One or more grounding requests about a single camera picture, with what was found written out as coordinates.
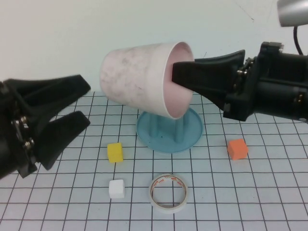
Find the white wall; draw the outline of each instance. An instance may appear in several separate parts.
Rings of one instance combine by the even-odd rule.
[[[0,80],[81,74],[100,90],[109,51],[158,42],[186,41],[195,58],[240,49],[255,56],[263,41],[296,53],[292,29],[279,26],[276,1],[0,0]],[[307,36],[308,27],[299,28],[304,51]]]

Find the grid paper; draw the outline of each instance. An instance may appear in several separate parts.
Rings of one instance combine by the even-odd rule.
[[[246,122],[222,117],[195,94],[191,108],[205,122],[190,150],[160,154],[145,147],[135,125],[142,112],[89,93],[57,118],[82,111],[91,125],[50,171],[0,180],[0,231],[306,231],[308,230],[308,125],[266,115]],[[226,144],[244,138],[248,158],[232,161]],[[106,147],[121,142],[124,162],[111,164]],[[186,207],[156,212],[148,200],[152,179],[174,173],[189,187]],[[124,179],[124,199],[110,199],[109,181]],[[176,203],[181,188],[155,189]]]

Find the masking tape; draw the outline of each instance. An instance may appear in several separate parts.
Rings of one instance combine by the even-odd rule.
[[[175,183],[177,183],[179,186],[182,187],[182,189],[184,190],[185,193],[185,197],[183,199],[182,202],[180,202],[179,205],[177,206],[172,206],[172,205],[161,205],[158,202],[154,201],[153,199],[153,190],[154,188],[161,182],[164,181],[174,181]],[[179,177],[176,177],[174,175],[171,174],[163,174],[158,176],[156,179],[154,179],[149,187],[149,196],[150,196],[150,202],[151,205],[158,210],[161,213],[165,213],[165,214],[173,214],[173,213],[177,213],[180,212],[185,205],[187,204],[187,200],[188,200],[188,188],[185,185],[185,183],[183,182],[183,180]]]

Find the yellow cube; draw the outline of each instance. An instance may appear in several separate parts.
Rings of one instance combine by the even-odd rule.
[[[107,155],[110,163],[123,161],[123,149],[121,143],[110,143],[107,145]]]

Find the orange cube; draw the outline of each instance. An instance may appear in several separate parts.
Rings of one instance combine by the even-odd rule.
[[[244,159],[248,154],[248,147],[243,139],[230,141],[227,150],[232,160]]]

